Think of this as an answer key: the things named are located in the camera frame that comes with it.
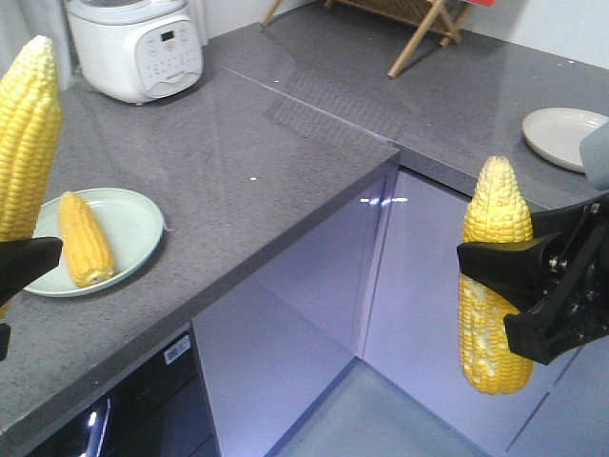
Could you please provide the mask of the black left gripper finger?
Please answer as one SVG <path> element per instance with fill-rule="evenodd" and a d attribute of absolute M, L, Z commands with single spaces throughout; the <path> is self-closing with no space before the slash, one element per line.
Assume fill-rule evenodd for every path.
<path fill-rule="evenodd" d="M 4 361 L 8 355 L 10 345 L 10 325 L 0 324 L 0 361 Z"/>
<path fill-rule="evenodd" d="M 1 304 L 59 265 L 63 242 L 40 237 L 1 243 Z"/>

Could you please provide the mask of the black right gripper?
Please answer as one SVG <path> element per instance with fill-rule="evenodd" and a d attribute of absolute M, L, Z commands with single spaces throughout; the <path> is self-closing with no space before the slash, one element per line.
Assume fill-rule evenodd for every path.
<path fill-rule="evenodd" d="M 457 246 L 461 273 L 516 308 L 503 318 L 510 351 L 543 365 L 608 334 L 608 196 L 558 217 L 572 214 L 562 247 L 557 232 Z"/>

